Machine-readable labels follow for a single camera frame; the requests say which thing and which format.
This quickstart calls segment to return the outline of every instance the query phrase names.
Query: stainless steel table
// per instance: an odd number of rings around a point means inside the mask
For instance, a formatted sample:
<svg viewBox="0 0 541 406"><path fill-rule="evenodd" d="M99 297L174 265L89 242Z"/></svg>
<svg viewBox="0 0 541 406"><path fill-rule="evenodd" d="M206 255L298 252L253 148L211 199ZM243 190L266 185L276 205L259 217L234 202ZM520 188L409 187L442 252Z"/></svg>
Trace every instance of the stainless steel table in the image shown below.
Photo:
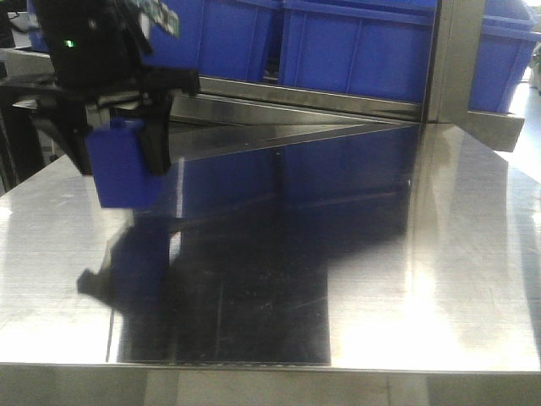
<svg viewBox="0 0 541 406"><path fill-rule="evenodd" d="M471 136L218 127L172 153L147 211L101 209L66 158L0 198L0 400L539 404L541 185Z"/></svg>

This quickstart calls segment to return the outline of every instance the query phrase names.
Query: metal frame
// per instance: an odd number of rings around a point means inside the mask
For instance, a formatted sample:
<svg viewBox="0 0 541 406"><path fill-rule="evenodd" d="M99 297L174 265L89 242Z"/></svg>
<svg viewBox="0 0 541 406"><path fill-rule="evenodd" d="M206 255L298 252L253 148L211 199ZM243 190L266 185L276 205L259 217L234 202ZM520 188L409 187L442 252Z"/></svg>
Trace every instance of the metal frame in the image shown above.
<svg viewBox="0 0 541 406"><path fill-rule="evenodd" d="M439 0L424 122L454 123L498 151L512 151L524 119L468 109L486 0Z"/></svg>

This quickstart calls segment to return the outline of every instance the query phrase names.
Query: blue storage crate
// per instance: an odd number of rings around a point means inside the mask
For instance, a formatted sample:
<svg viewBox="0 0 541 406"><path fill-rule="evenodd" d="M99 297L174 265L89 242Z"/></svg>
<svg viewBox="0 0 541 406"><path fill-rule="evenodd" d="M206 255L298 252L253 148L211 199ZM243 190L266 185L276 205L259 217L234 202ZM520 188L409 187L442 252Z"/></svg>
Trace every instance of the blue storage crate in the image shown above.
<svg viewBox="0 0 541 406"><path fill-rule="evenodd" d="M85 138L102 207L144 208L160 194L162 177L150 173L139 143L143 127L141 120L113 118Z"/></svg>
<svg viewBox="0 0 541 406"><path fill-rule="evenodd" d="M479 44L470 108L508 112L516 86L541 34L485 25Z"/></svg>
<svg viewBox="0 0 541 406"><path fill-rule="evenodd" d="M296 0L284 9L280 84L423 100L431 16Z"/></svg>
<svg viewBox="0 0 541 406"><path fill-rule="evenodd" d="M178 14L180 38L159 27L150 31L154 66L198 68L202 74L258 81L268 56L276 0L171 0Z"/></svg>
<svg viewBox="0 0 541 406"><path fill-rule="evenodd" d="M322 1L327 3L286 0L280 83L422 102L432 15L407 14L406 8L390 13L360 1L355 8L343 6L352 0ZM485 21L470 108L507 112L536 41L538 34Z"/></svg>
<svg viewBox="0 0 541 406"><path fill-rule="evenodd" d="M34 9L34 3L31 0L26 1L26 11L28 12L29 28L30 32L28 37L30 38L30 45L32 51L37 52L49 52L49 48L43 39L39 24L37 22L36 10Z"/></svg>

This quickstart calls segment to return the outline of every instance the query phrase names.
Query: metal sheet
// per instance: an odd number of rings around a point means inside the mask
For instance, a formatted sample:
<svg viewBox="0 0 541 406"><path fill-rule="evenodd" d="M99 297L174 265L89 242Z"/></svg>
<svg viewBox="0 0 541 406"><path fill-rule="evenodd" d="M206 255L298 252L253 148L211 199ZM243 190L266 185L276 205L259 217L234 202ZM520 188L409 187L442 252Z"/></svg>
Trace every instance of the metal sheet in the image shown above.
<svg viewBox="0 0 541 406"><path fill-rule="evenodd" d="M0 360L541 371L539 184L451 125L358 130L181 157L134 213L53 163L0 198Z"/></svg>

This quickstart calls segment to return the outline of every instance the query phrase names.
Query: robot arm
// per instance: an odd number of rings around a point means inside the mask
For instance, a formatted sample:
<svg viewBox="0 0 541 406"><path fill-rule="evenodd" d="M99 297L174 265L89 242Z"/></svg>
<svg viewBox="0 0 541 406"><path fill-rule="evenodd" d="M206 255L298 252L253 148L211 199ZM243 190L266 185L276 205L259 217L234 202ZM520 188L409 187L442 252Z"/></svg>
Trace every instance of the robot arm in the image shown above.
<svg viewBox="0 0 541 406"><path fill-rule="evenodd" d="M172 90L195 96L199 92L199 74L195 69L144 66L139 55L149 52L150 45L122 0L35 0L35 7L55 74L9 78L0 85L0 98L9 105L21 97L35 98L36 109L31 116L34 125L64 149L82 174L93 174L93 167L100 162L101 176L95 176L96 187L102 205L111 206L107 202L112 200L103 197L122 191L106 190L103 180L107 169L102 158L121 156L123 151L109 154L88 146L96 139L92 136L96 131L103 134L110 129L113 136L118 127L92 122L88 111L98 115L105 112L108 116L110 107L136 102L138 106L130 117L138 124L129 127L136 139L133 151L138 155L128 161L138 162L139 166L126 168L125 163L108 162L109 173L122 172L127 184L133 181L131 174L136 177L135 173L140 171L149 178L158 177L171 166L168 122ZM110 146L119 148L114 143ZM124 167L119 172L114 165ZM149 199L133 199L127 194L113 200L115 207L151 203Z"/></svg>

